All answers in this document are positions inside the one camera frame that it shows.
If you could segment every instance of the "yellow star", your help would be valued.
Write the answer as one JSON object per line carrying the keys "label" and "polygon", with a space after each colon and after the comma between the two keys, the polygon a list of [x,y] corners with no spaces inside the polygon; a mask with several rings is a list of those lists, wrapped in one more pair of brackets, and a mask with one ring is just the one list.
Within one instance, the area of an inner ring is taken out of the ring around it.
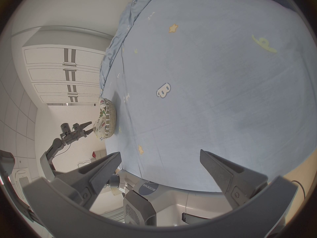
{"label": "yellow star", "polygon": [[178,25],[172,25],[171,27],[170,27],[170,31],[169,31],[169,33],[175,33],[176,32],[176,28],[178,27]]}
{"label": "yellow star", "polygon": [[144,151],[142,150],[142,146],[140,146],[140,145],[139,145],[139,152],[140,152],[140,154],[144,153]]}

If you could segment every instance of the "bodenai logo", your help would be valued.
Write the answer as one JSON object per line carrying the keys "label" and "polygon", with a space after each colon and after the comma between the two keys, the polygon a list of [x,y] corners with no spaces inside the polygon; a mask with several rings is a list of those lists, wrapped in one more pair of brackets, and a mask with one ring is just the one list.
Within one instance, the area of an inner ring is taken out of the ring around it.
{"label": "bodenai logo", "polygon": [[157,183],[146,182],[139,188],[139,194],[141,196],[147,196],[156,191],[158,187],[159,185]]}

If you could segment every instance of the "black cable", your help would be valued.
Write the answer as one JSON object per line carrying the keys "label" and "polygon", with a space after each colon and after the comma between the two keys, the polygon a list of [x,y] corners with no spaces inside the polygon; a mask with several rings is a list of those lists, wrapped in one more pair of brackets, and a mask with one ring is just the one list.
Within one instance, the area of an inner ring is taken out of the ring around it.
{"label": "black cable", "polygon": [[298,184],[301,186],[301,188],[302,188],[302,190],[303,190],[303,193],[304,193],[304,199],[305,199],[306,194],[305,194],[305,190],[304,190],[303,185],[302,185],[299,181],[297,181],[297,180],[292,180],[292,181],[294,181],[294,182],[298,183]]}
{"label": "black cable", "polygon": [[68,148],[65,152],[62,152],[62,153],[56,154],[56,155],[53,157],[53,159],[54,159],[56,156],[58,156],[58,155],[61,155],[61,154],[63,154],[63,153],[66,153],[66,152],[69,150],[69,148]]}

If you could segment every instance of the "bed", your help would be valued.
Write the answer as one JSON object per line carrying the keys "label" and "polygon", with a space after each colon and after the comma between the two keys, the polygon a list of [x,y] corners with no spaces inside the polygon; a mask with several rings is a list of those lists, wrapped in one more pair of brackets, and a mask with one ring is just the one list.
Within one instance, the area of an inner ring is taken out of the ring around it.
{"label": "bed", "polygon": [[316,148],[317,49],[272,0],[133,0],[100,69],[117,110],[108,153],[180,189],[220,191],[210,151],[272,180]]}

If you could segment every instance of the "white cabinet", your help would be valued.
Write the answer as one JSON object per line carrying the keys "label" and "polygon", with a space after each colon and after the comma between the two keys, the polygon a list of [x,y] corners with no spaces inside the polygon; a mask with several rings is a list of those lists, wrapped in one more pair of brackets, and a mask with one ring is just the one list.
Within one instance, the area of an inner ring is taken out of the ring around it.
{"label": "white cabinet", "polygon": [[45,103],[98,103],[99,69],[111,40],[39,30],[22,47],[32,85]]}

